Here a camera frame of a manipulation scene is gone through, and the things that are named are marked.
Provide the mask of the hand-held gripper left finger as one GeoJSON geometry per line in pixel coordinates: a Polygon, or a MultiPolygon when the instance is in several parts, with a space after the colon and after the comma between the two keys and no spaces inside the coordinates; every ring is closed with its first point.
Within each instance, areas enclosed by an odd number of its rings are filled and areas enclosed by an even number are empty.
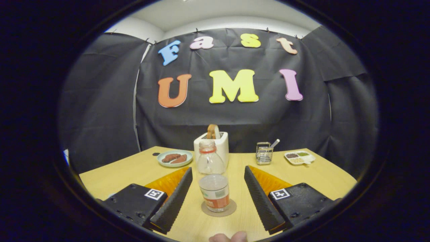
{"type": "Polygon", "coordinates": [[[192,183],[192,168],[184,167],[145,186],[129,184],[98,201],[118,217],[149,230],[167,234],[192,183]]]}

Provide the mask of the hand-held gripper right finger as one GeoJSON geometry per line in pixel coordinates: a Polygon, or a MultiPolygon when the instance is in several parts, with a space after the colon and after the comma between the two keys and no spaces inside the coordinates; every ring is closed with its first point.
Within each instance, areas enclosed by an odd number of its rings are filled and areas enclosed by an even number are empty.
{"type": "Polygon", "coordinates": [[[338,204],[307,183],[291,185],[254,166],[246,166],[244,180],[263,227],[269,234],[288,230],[338,204]]]}

